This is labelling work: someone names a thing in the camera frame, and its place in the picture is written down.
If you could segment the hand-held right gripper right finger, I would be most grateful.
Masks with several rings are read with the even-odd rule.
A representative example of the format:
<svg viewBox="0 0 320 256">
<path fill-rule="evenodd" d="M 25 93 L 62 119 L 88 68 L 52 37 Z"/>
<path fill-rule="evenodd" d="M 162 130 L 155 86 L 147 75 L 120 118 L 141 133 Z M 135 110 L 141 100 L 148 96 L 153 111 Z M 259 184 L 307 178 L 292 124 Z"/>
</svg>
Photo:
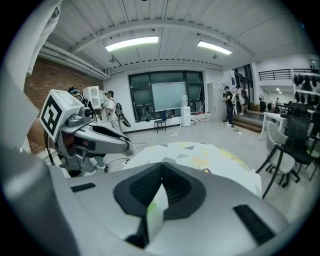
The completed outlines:
<svg viewBox="0 0 320 256">
<path fill-rule="evenodd" d="M 191 216 L 166 220 L 146 251 L 156 256 L 271 256 L 292 238 L 295 226 L 272 205 L 237 182 L 175 164 L 203 183 L 206 197 Z M 248 206 L 270 230 L 263 244 L 251 234 L 263 234 L 253 221 L 243 222 L 234 208 Z"/>
</svg>

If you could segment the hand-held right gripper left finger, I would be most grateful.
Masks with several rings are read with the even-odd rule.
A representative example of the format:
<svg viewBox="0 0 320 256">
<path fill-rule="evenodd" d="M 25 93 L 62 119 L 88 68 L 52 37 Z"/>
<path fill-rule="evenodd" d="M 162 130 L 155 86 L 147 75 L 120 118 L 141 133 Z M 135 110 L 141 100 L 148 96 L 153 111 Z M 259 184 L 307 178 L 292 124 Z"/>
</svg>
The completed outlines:
<svg viewBox="0 0 320 256">
<path fill-rule="evenodd" d="M 147 207 L 162 164 L 65 180 L 65 213 L 79 256 L 163 256 L 149 249 Z"/>
</svg>

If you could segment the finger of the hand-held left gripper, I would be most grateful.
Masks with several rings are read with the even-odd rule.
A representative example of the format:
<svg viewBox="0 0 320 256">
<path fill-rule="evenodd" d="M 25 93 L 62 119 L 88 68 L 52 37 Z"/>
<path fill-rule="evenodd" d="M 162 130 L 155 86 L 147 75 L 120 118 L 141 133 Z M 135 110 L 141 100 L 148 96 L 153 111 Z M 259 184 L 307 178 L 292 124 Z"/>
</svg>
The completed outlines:
<svg viewBox="0 0 320 256">
<path fill-rule="evenodd" d="M 127 137 L 127 141 L 92 141 L 87 138 L 87 130 L 80 129 L 74 133 L 74 144 L 77 148 L 85 150 L 92 154 L 124 154 L 126 156 L 133 156 L 135 149 Z"/>
<path fill-rule="evenodd" d="M 127 136 L 116 129 L 97 123 L 89 123 L 86 125 L 86 137 L 90 141 L 127 141 Z"/>
</svg>

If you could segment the white and green object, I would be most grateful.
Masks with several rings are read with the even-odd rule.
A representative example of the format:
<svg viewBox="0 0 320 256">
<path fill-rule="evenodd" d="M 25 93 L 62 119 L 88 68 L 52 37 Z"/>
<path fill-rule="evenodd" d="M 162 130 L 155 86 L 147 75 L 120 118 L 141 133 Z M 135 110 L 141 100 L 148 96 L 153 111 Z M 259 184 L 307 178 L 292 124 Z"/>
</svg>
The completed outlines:
<svg viewBox="0 0 320 256">
<path fill-rule="evenodd" d="M 164 212 L 169 207 L 165 188 L 161 185 L 147 208 L 146 224 L 148 239 L 151 242 L 164 225 Z"/>
</svg>

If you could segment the black-framed window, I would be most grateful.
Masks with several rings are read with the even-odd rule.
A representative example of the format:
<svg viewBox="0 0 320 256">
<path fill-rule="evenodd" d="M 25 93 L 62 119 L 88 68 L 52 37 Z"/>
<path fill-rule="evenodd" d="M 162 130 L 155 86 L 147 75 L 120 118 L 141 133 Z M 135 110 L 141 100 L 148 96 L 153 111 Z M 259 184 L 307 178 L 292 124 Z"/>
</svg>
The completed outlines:
<svg viewBox="0 0 320 256">
<path fill-rule="evenodd" d="M 205 111 L 205 88 L 201 71 L 171 70 L 132 74 L 128 76 L 134 119 L 138 122 L 160 119 L 155 111 L 152 84 L 185 82 L 190 113 Z M 168 118 L 181 116 L 181 108 L 167 110 Z"/>
</svg>

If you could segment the white ceiling pipes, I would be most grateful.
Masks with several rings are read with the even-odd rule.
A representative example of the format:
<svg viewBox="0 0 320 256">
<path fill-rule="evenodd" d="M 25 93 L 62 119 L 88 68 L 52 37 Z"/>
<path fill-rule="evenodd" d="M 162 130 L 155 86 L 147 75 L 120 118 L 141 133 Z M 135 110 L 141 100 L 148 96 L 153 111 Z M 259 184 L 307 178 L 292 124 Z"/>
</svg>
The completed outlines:
<svg viewBox="0 0 320 256">
<path fill-rule="evenodd" d="M 81 71 L 102 81 L 110 77 L 110 68 L 100 70 L 82 58 L 50 42 L 44 43 L 38 56 Z"/>
</svg>

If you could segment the frosted glass board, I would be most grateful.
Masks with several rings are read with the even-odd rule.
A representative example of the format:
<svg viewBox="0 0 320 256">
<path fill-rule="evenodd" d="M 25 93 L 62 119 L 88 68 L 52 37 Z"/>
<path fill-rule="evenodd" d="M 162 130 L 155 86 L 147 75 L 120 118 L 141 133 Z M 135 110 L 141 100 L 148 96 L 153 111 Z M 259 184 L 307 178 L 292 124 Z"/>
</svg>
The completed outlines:
<svg viewBox="0 0 320 256">
<path fill-rule="evenodd" d="M 156 112 L 181 108 L 187 94 L 185 82 L 155 83 L 151 89 Z"/>
</svg>

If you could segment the person's white shirt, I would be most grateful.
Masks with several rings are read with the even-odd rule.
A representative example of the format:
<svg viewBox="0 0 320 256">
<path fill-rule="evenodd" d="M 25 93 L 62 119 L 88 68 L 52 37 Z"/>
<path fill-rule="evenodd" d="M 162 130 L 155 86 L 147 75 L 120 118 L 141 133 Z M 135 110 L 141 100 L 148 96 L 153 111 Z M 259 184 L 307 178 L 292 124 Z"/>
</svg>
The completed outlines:
<svg viewBox="0 0 320 256">
<path fill-rule="evenodd" d="M 31 12 L 0 65 L 0 146 L 30 152 L 27 133 L 39 110 L 24 93 L 25 80 L 47 40 L 45 27 L 63 0 L 45 0 Z"/>
</svg>

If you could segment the long ceiling light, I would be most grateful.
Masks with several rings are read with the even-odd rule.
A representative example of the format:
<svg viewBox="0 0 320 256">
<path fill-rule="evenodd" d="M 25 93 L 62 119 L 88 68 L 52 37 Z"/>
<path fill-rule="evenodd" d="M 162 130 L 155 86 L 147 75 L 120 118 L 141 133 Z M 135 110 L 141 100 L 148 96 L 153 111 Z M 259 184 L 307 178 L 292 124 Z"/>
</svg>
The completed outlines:
<svg viewBox="0 0 320 256">
<path fill-rule="evenodd" d="M 106 50 L 109 52 L 119 50 L 122 48 L 127 48 L 131 46 L 144 45 L 144 44 L 156 44 L 159 40 L 158 36 L 148 36 L 148 37 L 139 37 L 133 38 L 125 41 L 120 41 L 106 46 Z"/>
<path fill-rule="evenodd" d="M 225 48 L 222 48 L 220 46 L 217 46 L 217 45 L 205 42 L 205 41 L 199 41 L 197 46 L 201 47 L 201 48 L 210 49 L 212 51 L 216 51 L 216 52 L 222 53 L 222 54 L 227 55 L 227 56 L 232 54 L 232 52 L 230 50 L 227 50 Z"/>
</svg>

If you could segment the row of clear water jugs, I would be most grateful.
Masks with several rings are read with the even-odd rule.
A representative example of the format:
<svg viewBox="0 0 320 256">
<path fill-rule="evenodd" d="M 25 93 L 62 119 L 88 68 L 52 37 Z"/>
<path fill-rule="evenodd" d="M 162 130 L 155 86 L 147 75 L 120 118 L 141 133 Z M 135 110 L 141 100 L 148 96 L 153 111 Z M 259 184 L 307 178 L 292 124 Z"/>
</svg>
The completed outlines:
<svg viewBox="0 0 320 256">
<path fill-rule="evenodd" d="M 202 124 L 211 120 L 211 112 L 199 112 L 191 117 L 191 122 L 195 124 Z"/>
</svg>

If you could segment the grey chair with black legs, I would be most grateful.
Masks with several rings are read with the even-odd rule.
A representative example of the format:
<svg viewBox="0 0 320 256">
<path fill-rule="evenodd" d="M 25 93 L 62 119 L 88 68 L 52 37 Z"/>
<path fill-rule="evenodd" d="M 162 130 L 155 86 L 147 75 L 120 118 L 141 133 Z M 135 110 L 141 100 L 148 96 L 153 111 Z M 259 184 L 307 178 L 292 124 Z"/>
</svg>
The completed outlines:
<svg viewBox="0 0 320 256">
<path fill-rule="evenodd" d="M 266 165 L 271 170 L 274 169 L 271 180 L 262 194 L 262 199 L 268 194 L 273 182 L 278 173 L 281 173 L 281 179 L 279 185 L 285 188 L 289 184 L 290 174 L 294 175 L 298 183 L 300 177 L 294 171 L 295 159 L 286 153 L 285 145 L 288 142 L 288 137 L 282 134 L 277 125 L 272 121 L 267 121 L 266 123 L 266 148 L 268 150 L 268 155 L 266 160 L 262 165 L 257 169 L 256 173 L 258 174 Z"/>
</svg>

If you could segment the dark raised step platform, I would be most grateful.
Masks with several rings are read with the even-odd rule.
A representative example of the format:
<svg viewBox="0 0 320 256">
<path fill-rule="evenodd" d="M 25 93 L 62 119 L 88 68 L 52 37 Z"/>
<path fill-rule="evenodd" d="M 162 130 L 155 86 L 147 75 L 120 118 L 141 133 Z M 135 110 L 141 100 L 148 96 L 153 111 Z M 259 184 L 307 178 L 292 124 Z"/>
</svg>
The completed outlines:
<svg viewBox="0 0 320 256">
<path fill-rule="evenodd" d="M 248 110 L 244 115 L 234 115 L 233 125 L 259 134 L 262 132 L 263 119 L 262 112 Z"/>
</svg>

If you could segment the white desk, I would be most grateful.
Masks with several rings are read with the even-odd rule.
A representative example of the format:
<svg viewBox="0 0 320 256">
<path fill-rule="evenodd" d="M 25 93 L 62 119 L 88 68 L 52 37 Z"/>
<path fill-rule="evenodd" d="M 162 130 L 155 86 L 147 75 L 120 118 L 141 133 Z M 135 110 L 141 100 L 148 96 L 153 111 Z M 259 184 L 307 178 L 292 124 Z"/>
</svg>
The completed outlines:
<svg viewBox="0 0 320 256">
<path fill-rule="evenodd" d="M 285 117 L 282 117 L 278 113 L 270 113 L 270 112 L 263 112 L 263 122 L 262 122 L 262 130 L 260 133 L 259 139 L 262 141 L 265 139 L 265 129 L 267 125 L 267 121 L 274 120 L 279 123 L 278 130 L 281 133 L 285 133 L 285 125 L 287 124 L 287 119 Z"/>
</svg>

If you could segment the black balcony railing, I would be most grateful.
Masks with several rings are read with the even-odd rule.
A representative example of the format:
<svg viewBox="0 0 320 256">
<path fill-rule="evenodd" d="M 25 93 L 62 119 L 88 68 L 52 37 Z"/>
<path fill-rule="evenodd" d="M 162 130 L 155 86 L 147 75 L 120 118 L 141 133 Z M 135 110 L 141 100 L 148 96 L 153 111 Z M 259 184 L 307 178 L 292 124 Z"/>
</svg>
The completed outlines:
<svg viewBox="0 0 320 256">
<path fill-rule="evenodd" d="M 260 81 L 269 80 L 291 80 L 292 71 L 290 69 L 276 69 L 258 72 L 258 77 Z"/>
</svg>

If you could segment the white shelf of black helmets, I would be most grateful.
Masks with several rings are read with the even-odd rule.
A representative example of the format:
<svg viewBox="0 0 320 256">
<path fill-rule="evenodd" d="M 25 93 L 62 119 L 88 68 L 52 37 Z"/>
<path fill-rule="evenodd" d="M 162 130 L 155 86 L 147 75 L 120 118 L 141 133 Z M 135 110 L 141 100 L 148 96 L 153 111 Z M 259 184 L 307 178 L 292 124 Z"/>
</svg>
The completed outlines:
<svg viewBox="0 0 320 256">
<path fill-rule="evenodd" d="M 293 98 L 296 103 L 315 110 L 320 104 L 320 70 L 294 68 L 292 70 Z"/>
</svg>

